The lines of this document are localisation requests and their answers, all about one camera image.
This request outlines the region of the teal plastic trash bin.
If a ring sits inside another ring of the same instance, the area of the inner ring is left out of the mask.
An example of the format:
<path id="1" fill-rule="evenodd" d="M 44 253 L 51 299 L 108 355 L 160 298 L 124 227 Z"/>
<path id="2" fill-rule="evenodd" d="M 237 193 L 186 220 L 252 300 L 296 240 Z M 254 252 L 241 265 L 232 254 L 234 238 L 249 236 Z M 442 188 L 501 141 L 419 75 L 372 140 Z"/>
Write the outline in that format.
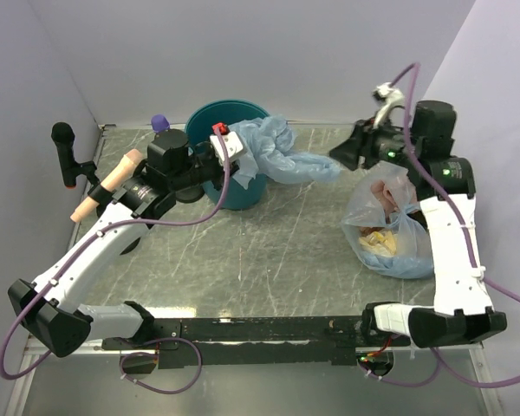
<path id="1" fill-rule="evenodd" d="M 245 168 L 244 158 L 251 152 L 245 146 L 245 137 L 234 126 L 241 121 L 263 120 L 269 113 L 249 101 L 236 99 L 214 101 L 196 110 L 185 124 L 189 143 L 202 142 L 214 145 L 214 154 L 220 158 L 229 156 L 231 163 L 237 164 L 237 173 Z M 231 176 L 227 193 L 222 204 L 226 210 L 241 211 L 251 208 L 263 196 L 267 185 L 266 177 L 256 173 L 249 178 L 247 186 L 237 181 L 237 173 Z"/>

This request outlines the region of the light blue trash bag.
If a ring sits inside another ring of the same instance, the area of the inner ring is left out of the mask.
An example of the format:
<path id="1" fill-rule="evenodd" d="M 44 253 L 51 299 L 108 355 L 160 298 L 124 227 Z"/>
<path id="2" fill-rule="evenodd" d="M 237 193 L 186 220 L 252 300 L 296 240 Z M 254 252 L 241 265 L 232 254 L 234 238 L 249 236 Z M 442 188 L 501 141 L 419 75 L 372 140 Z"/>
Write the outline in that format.
<path id="1" fill-rule="evenodd" d="M 232 178 L 244 189 L 259 175 L 284 185 L 337 180 L 341 168 L 327 156 L 294 149 L 296 133 L 281 115 L 242 120 L 229 125 L 247 152 Z"/>

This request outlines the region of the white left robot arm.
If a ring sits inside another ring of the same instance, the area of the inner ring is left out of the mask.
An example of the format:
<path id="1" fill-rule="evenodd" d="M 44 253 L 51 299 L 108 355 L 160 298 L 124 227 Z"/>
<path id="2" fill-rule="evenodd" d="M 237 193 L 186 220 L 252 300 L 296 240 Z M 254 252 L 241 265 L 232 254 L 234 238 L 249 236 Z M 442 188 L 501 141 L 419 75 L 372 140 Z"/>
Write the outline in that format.
<path id="1" fill-rule="evenodd" d="M 85 304 L 99 274 L 144 237 L 185 192 L 211 181 L 222 192 L 247 149 L 237 133 L 217 124 L 206 141 L 191 146 L 185 132 L 157 133 L 146 152 L 133 149 L 75 209 L 82 221 L 96 204 L 105 206 L 91 229 L 50 269 L 32 282 L 15 281 L 8 290 L 16 321 L 51 354 L 66 357 L 86 341 L 124 338 L 144 348 L 154 335 L 154 318 L 133 301 L 117 306 Z"/>

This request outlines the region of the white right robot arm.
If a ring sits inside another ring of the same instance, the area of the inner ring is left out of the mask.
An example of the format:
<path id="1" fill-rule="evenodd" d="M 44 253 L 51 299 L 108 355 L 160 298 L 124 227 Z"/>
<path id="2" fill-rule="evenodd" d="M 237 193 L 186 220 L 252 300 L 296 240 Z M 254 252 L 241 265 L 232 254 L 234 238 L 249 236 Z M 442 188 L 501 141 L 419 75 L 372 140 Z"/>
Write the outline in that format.
<path id="1" fill-rule="evenodd" d="M 393 105 L 355 122 L 350 136 L 330 157 L 353 171 L 399 166 L 416 191 L 431 244 L 435 296 L 431 306 L 369 303 L 361 335 L 380 345 L 390 334 L 409 337 L 420 348 L 473 344 L 507 328 L 484 285 L 474 213 L 476 186 L 470 162 L 452 155 L 457 113 L 443 101 L 422 100 L 413 121 L 397 127 Z"/>

